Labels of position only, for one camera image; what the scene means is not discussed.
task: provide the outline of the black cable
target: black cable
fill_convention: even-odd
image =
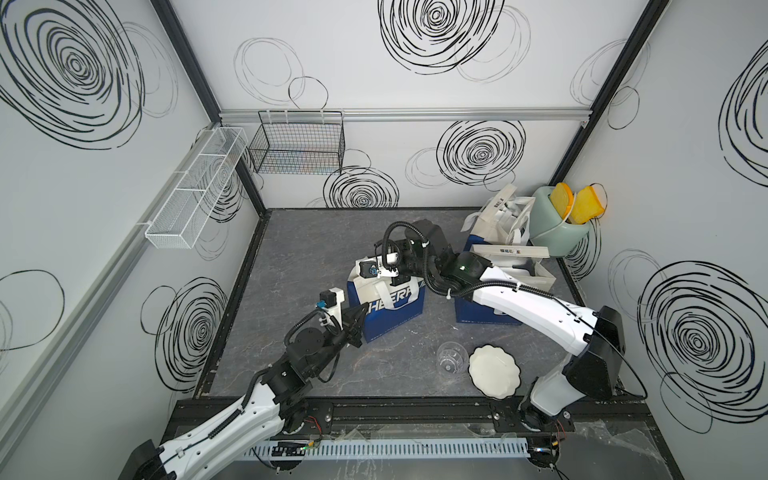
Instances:
[[[330,332],[331,335],[336,336],[341,333],[341,323],[339,323],[339,320],[336,319],[333,315],[327,314],[328,319],[333,323],[333,329],[330,329],[328,325],[326,325],[326,330]]]
[[[309,322],[315,315],[323,313],[325,313],[325,310],[320,308],[315,308],[311,312],[307,313],[304,318],[296,322],[296,325],[290,327],[290,330],[288,330],[288,333],[286,333],[285,338],[283,338],[283,343],[285,343],[286,346],[290,346],[290,339],[293,334],[296,333],[305,323]]]
[[[563,480],[563,477],[565,477],[565,480],[571,480],[568,475],[561,472],[557,465],[553,465],[552,468],[554,468],[554,472],[558,474],[558,477],[560,477],[560,480]]]
[[[400,249],[400,245],[398,245],[393,240],[387,240],[387,244],[390,247],[392,247],[392,250],[394,251],[394,253],[397,253],[397,258],[395,259],[394,264],[391,265],[391,266],[398,266],[398,265],[400,265],[400,263],[402,263],[402,250]],[[378,256],[378,250],[379,250],[379,247],[377,245],[374,245],[373,246],[373,258],[376,258]],[[387,250],[387,248],[383,247],[382,248],[382,257],[385,257],[386,253],[388,253],[388,250]]]
[[[259,378],[267,371],[269,371],[269,367],[261,369],[253,374],[253,377],[251,377],[250,383],[248,384],[248,390],[246,391],[246,394],[243,397],[243,401],[240,404],[240,408],[230,413],[230,415],[226,417],[219,425],[217,425],[216,428],[208,433],[208,437],[206,437],[204,440],[212,439],[216,435],[219,435],[221,431],[224,430],[230,423],[234,422],[237,417],[245,413],[245,408],[248,406],[248,401],[250,400],[250,396],[253,395],[253,390],[256,388],[256,384]]]
[[[387,244],[387,242],[389,241],[389,235],[391,234],[392,230],[394,230],[397,227],[404,227],[404,228],[410,229],[414,233],[416,233],[416,235],[419,236],[419,238],[422,240],[423,243],[428,243],[429,242],[427,237],[423,233],[421,233],[421,231],[419,231],[419,229],[416,228],[415,226],[411,225],[408,222],[397,221],[397,222],[394,222],[394,223],[390,224],[389,227],[387,227],[387,229],[385,230],[384,238],[382,239],[382,245],[386,245]],[[389,265],[386,262],[386,256],[382,256],[382,265],[385,268],[387,268],[387,269],[389,268]],[[427,256],[426,252],[424,252],[422,254],[422,271],[423,271],[423,274],[424,274],[424,283],[426,284],[427,288],[429,288],[433,293],[437,293],[440,296],[448,296],[448,294],[449,294],[448,290],[440,290],[433,283],[434,280],[433,280],[433,278],[431,277],[431,275],[429,273],[429,258]],[[627,364],[627,367],[629,367],[629,370],[632,372],[632,375],[634,375],[634,377],[640,383],[640,386],[643,388],[643,395],[639,396],[639,395],[635,395],[633,393],[629,393],[626,390],[623,390],[623,389],[622,390],[625,393],[627,393],[628,395],[631,395],[631,396],[633,396],[633,397],[635,397],[637,399],[640,399],[640,400],[645,400],[645,399],[648,398],[648,390],[645,388],[645,384],[643,383],[643,380],[640,378],[640,376],[637,374],[637,372],[635,372],[634,368],[627,361],[627,359],[624,358],[624,355],[619,351],[619,349],[616,348],[616,346],[614,346],[613,343],[608,341],[608,339],[606,339],[605,336],[603,336],[602,333],[600,333],[596,329],[594,329],[593,326],[590,326],[588,323],[584,322],[584,320],[582,320],[578,315],[576,315],[576,313],[574,313],[573,310],[568,308],[567,305],[562,303],[560,300],[558,300],[558,298],[556,296],[552,295],[551,293],[545,292],[544,290],[539,290],[538,288],[534,288],[532,286],[524,285],[523,283],[514,283],[514,282],[508,282],[508,281],[504,281],[504,280],[491,280],[491,281],[488,281],[488,282],[479,282],[479,283],[476,283],[474,285],[467,286],[467,287],[459,290],[458,292],[453,292],[452,291],[451,295],[453,295],[453,296],[466,296],[466,295],[469,295],[471,292],[474,292],[475,290],[479,290],[481,288],[486,288],[486,287],[489,287],[489,286],[500,286],[500,287],[510,288],[510,289],[514,290],[515,292],[522,291],[522,292],[526,292],[526,293],[531,293],[531,294],[538,295],[538,296],[541,296],[541,297],[546,298],[546,299],[554,300],[555,302],[559,303],[560,306],[565,308],[571,315],[573,315],[574,317],[578,318],[579,321],[583,322],[585,325],[589,326],[592,329],[593,333],[597,333],[600,337],[602,337],[602,339],[605,340],[607,342],[607,344],[610,345],[611,348],[616,353],[619,354],[619,356],[621,357],[621,360],[624,363]]]
[[[186,447],[184,450],[182,450],[182,452],[186,452],[187,450],[191,449],[191,448],[192,448],[192,447],[194,447],[194,446],[197,446],[197,445],[199,445],[199,444],[200,444],[200,443],[202,443],[202,442],[205,442],[206,440],[208,440],[208,437],[206,437],[206,438],[204,438],[204,439],[200,439],[200,440],[198,440],[198,441],[197,441],[197,442],[195,442],[195,443],[191,443],[191,444],[187,445],[187,447]],[[145,480],[152,480],[152,477],[154,477],[154,474],[156,474],[157,472],[159,472],[159,471],[160,471],[160,469],[161,469],[161,468],[163,468],[163,467],[165,466],[165,464],[167,464],[168,462],[170,462],[171,460],[173,460],[174,458],[176,458],[176,457],[178,457],[178,456],[179,456],[179,454],[178,454],[178,452],[177,452],[177,453],[174,453],[172,456],[168,457],[168,459],[167,459],[165,462],[161,463],[161,464],[160,464],[160,466],[159,466],[159,467],[157,467],[157,468],[154,470],[154,472],[152,472],[152,473],[151,473],[151,475],[149,475],[149,476],[145,477]]]
[[[624,363],[626,363],[626,364],[627,364],[627,367],[629,367],[629,370],[632,372],[632,375],[634,375],[634,378],[636,378],[636,379],[637,379],[637,381],[640,383],[640,387],[642,387],[642,389],[643,389],[643,395],[642,395],[642,396],[639,396],[639,395],[636,395],[636,394],[634,394],[634,393],[629,393],[627,390],[624,390],[624,389],[620,389],[620,390],[621,390],[622,392],[626,393],[626,394],[627,394],[627,395],[629,395],[629,396],[633,396],[633,397],[634,397],[634,398],[636,398],[636,399],[639,399],[639,400],[645,400],[645,399],[647,399],[647,398],[648,398],[648,390],[645,388],[645,384],[643,383],[643,380],[640,378],[640,376],[637,374],[637,372],[635,372],[635,371],[634,371],[634,368],[632,368],[632,364],[630,364],[630,363],[627,361],[627,359],[626,359],[626,358],[624,358],[624,355],[622,355],[622,354],[621,354],[621,352],[619,351],[619,349],[618,349],[618,348],[616,348],[616,346],[615,346],[613,343],[611,343],[611,342],[610,342],[610,341],[609,341],[607,338],[605,338],[605,335],[603,335],[602,333],[600,333],[599,331],[597,331],[597,330],[596,330],[596,329],[595,329],[595,328],[594,328],[592,325],[590,325],[589,323],[586,323],[586,322],[585,322],[585,321],[584,321],[584,320],[583,320],[581,317],[579,317],[578,315],[576,315],[576,313],[574,313],[574,311],[573,311],[573,310],[571,310],[570,308],[568,308],[568,305],[566,305],[566,304],[562,303],[562,302],[561,302],[561,301],[560,301],[560,300],[559,300],[557,297],[555,297],[555,296],[553,296],[553,297],[552,297],[552,299],[553,299],[555,302],[559,303],[559,304],[560,304],[560,305],[561,305],[563,308],[565,308],[565,309],[566,309],[566,310],[567,310],[567,311],[568,311],[568,312],[569,312],[571,315],[573,315],[574,317],[576,317],[576,318],[577,318],[577,319],[578,319],[580,322],[582,322],[584,325],[586,325],[586,326],[588,326],[589,328],[591,328],[591,329],[592,329],[592,333],[597,333],[597,334],[598,334],[598,335],[599,335],[599,336],[600,336],[600,337],[601,337],[603,340],[605,340],[605,342],[606,342],[608,345],[610,345],[610,346],[611,346],[611,348],[612,348],[612,349],[613,349],[613,350],[614,350],[616,353],[618,353],[618,354],[619,354],[619,356],[621,357],[621,360],[622,360]]]
[[[336,359],[335,359],[335,360],[333,360],[333,368],[331,368],[331,374],[330,374],[330,376],[328,376],[328,379],[327,379],[327,380],[323,380],[322,378],[320,378],[320,374],[319,374],[319,373],[317,374],[317,379],[318,379],[320,382],[323,382],[323,383],[328,383],[328,382],[330,382],[330,381],[331,381],[331,379],[333,378],[333,374],[334,374],[334,373],[336,373],[336,367],[339,365],[339,357],[340,357],[340,356],[341,356],[341,352],[338,352],[338,353],[336,354]]]
[[[259,462],[261,462],[261,465],[264,465],[267,468],[271,468],[272,470],[277,470],[276,466],[273,466],[273,465],[271,465],[269,463],[266,463],[264,460],[262,460],[261,457],[259,457],[259,454],[256,453],[256,449],[253,449],[253,454],[256,456],[256,458],[259,459]]]
[[[419,238],[420,238],[420,239],[422,239],[422,243],[428,243],[428,242],[429,242],[429,240],[427,240],[427,237],[425,237],[425,236],[424,236],[424,234],[423,234],[423,233],[421,233],[421,232],[419,231],[419,229],[418,229],[418,228],[414,227],[413,225],[411,225],[411,224],[410,224],[410,223],[408,223],[408,222],[403,222],[403,221],[396,221],[396,222],[392,222],[392,223],[391,223],[391,224],[390,224],[390,225],[389,225],[389,226],[386,228],[386,230],[384,230],[384,238],[382,238],[382,253],[385,253],[385,252],[386,252],[386,245],[389,245],[389,243],[390,243],[390,242],[389,242],[389,235],[390,235],[390,234],[392,233],[392,231],[393,231],[395,228],[397,228],[397,227],[405,227],[405,228],[408,228],[408,229],[410,229],[410,230],[413,230],[413,231],[416,233],[416,235],[419,235]],[[402,258],[402,255],[398,255],[397,257],[398,257],[398,260],[397,260],[397,261],[399,262],[399,261],[400,261],[400,259]],[[386,259],[386,255],[382,255],[382,265],[383,265],[383,266],[384,266],[384,268],[386,268],[387,270],[391,270],[391,268],[390,268],[390,265],[389,265],[389,262],[388,262],[388,261],[387,261],[387,259]]]

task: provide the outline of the black wire basket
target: black wire basket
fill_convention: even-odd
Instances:
[[[340,111],[260,111],[248,150],[258,174],[328,175],[341,171],[344,120]]]

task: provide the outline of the black enclosure corner post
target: black enclosure corner post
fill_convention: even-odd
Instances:
[[[624,49],[621,50],[619,58],[614,63],[611,73],[605,79],[603,86],[598,92],[598,96],[592,103],[592,115],[589,117],[589,122],[574,136],[571,144],[568,145],[568,149],[565,151],[563,159],[560,161],[558,168],[554,171],[552,179],[549,180],[550,185],[555,185],[565,180],[565,175],[571,169],[578,155],[581,153],[581,149],[587,143],[587,139],[592,134],[592,131],[597,126],[598,121],[603,116],[603,113],[611,104],[616,90],[621,86],[621,82],[624,81],[624,77],[634,63],[634,59],[640,53],[640,50],[645,45],[645,41],[648,39],[650,33],[654,30],[656,23],[661,18],[661,14],[664,13],[664,9],[669,5],[670,0],[650,0],[643,10],[643,14],[634,26],[627,43],[624,44]]]
[[[210,89],[208,80],[206,80],[205,75],[203,74],[203,69],[200,68],[200,64],[194,56],[192,46],[190,45],[187,36],[184,34],[184,29],[181,27],[181,22],[179,22],[179,18],[176,15],[174,7],[170,4],[170,0],[150,0],[150,2],[157,13],[157,17],[160,19],[160,23],[163,24],[163,28],[170,39],[170,43],[174,46],[174,50],[179,57],[179,61],[181,61],[181,65],[187,72],[187,76],[197,92],[197,96],[205,109],[205,113],[208,115],[210,121],[214,123],[219,122],[221,120],[221,108],[219,108],[219,103],[216,101],[214,92]],[[253,177],[251,177],[248,172],[248,168],[242,161],[238,161],[235,171],[237,172],[240,181],[243,183],[243,187],[245,187],[248,197],[250,197],[253,208],[256,209],[259,217],[263,218],[266,214],[266,208],[264,202],[261,200],[259,191],[256,189],[256,184],[253,182]]]

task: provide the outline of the black metal rail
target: black metal rail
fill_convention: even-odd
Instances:
[[[233,396],[180,400],[170,417],[162,442],[189,432],[237,400],[238,397]],[[343,435],[350,429],[357,429],[365,436],[374,434],[377,425],[417,423],[456,423],[470,425],[470,430],[476,425],[477,433],[481,433],[481,425],[492,424],[493,433],[486,430],[486,435],[516,433],[531,438],[551,434],[530,432],[516,420],[521,396],[502,401],[487,397],[310,397],[307,400],[309,413],[318,420],[323,432],[332,437]],[[672,478],[684,480],[654,417],[643,402],[626,396],[608,402],[582,399],[571,404],[568,414],[563,413],[559,419],[566,432],[573,432],[578,422],[643,422],[667,463]],[[295,435],[274,437],[278,440],[308,438],[309,432],[304,434],[301,431]]]
[[[150,0],[152,6],[157,13],[157,17],[160,19],[160,23],[165,29],[166,35],[170,39],[170,43],[176,50],[176,55],[179,57],[181,65],[187,72],[187,76],[192,83],[192,87],[197,92],[197,97],[200,99],[200,103],[205,109],[205,113],[208,115],[210,121],[218,123],[221,120],[221,108],[219,102],[216,101],[214,91],[210,89],[208,80],[205,78],[203,69],[200,67],[200,63],[195,57],[192,45],[187,38],[187,34],[184,33],[184,28],[181,26],[178,16],[174,7],[170,4],[170,0]],[[242,161],[238,161],[235,166],[235,171],[240,181],[245,187],[245,191],[248,193],[253,208],[259,214],[259,217],[263,217],[266,214],[266,208],[264,201],[259,195],[259,191],[256,189],[256,184],[253,182],[253,177],[250,175],[248,168],[243,165]]]
[[[235,284],[232,287],[232,293],[227,302],[227,307],[224,310],[221,324],[219,325],[218,331],[216,331],[214,344],[210,348],[208,358],[203,366],[203,373],[200,375],[200,380],[197,382],[197,387],[195,388],[194,393],[195,398],[207,395],[210,392],[210,387],[214,384],[214,377],[216,376],[221,356],[224,354],[224,347],[227,345],[227,339],[232,331],[235,318],[237,317],[237,310],[240,308],[240,302],[243,300],[243,294],[248,285],[250,273],[256,262],[256,255],[259,253],[259,247],[264,240],[264,233],[266,232],[267,224],[270,222],[270,216],[271,212],[267,211],[264,216],[259,219],[259,223],[256,225],[256,230],[253,232],[253,236],[250,239],[245,259],[243,259],[243,263],[240,265],[240,272],[237,274]]]
[[[584,128],[580,128],[574,136],[558,168],[554,171],[552,179],[549,180],[550,185],[555,185],[565,180],[565,176],[578,158],[584,145],[586,145],[595,127],[597,127],[603,113],[611,104],[614,95],[616,95],[616,90],[618,90],[621,82],[624,81],[624,77],[634,63],[634,59],[637,58],[643,45],[645,45],[648,36],[654,30],[656,23],[661,18],[661,14],[664,13],[664,9],[669,2],[670,0],[650,0],[645,6],[645,10],[643,10],[643,14],[634,26],[634,30],[627,39],[627,43],[624,44],[624,49],[621,50],[619,58],[614,63],[611,73],[608,74],[598,92],[598,96],[592,102],[592,115],[589,117],[589,122]]]

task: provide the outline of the white wire basket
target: white wire basket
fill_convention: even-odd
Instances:
[[[247,145],[243,128],[214,130],[147,228],[147,240],[156,248],[193,248]]]

